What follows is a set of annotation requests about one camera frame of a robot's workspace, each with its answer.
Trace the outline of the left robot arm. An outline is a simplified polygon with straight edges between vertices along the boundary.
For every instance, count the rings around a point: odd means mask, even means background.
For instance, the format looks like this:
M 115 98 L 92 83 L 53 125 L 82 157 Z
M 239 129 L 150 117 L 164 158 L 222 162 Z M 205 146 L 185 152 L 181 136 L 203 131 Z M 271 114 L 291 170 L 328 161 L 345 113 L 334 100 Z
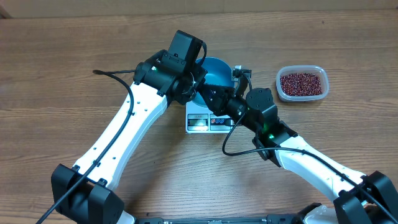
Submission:
M 171 102 L 181 105 L 194 99 L 207 71 L 202 67 L 204 41 L 181 30 L 170 47 L 160 50 L 132 70 L 128 85 L 119 72 L 94 70 L 115 79 L 127 89 L 125 102 L 94 145 L 72 167 L 58 165 L 51 176 L 54 204 L 38 220 L 53 211 L 76 223 L 135 223 L 115 194 L 124 169 L 140 141 L 164 114 Z

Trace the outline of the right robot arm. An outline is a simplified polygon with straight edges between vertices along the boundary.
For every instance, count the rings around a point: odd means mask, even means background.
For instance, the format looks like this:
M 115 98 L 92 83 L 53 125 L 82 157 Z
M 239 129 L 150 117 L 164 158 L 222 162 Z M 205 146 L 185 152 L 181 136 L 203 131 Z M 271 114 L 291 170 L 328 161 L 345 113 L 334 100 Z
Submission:
M 314 186 L 335 209 L 336 223 L 397 223 L 397 190 L 379 171 L 371 175 L 349 169 L 317 151 L 277 115 L 271 90 L 204 84 L 199 94 L 215 115 L 253 131 L 254 149 L 265 161 L 289 170 Z

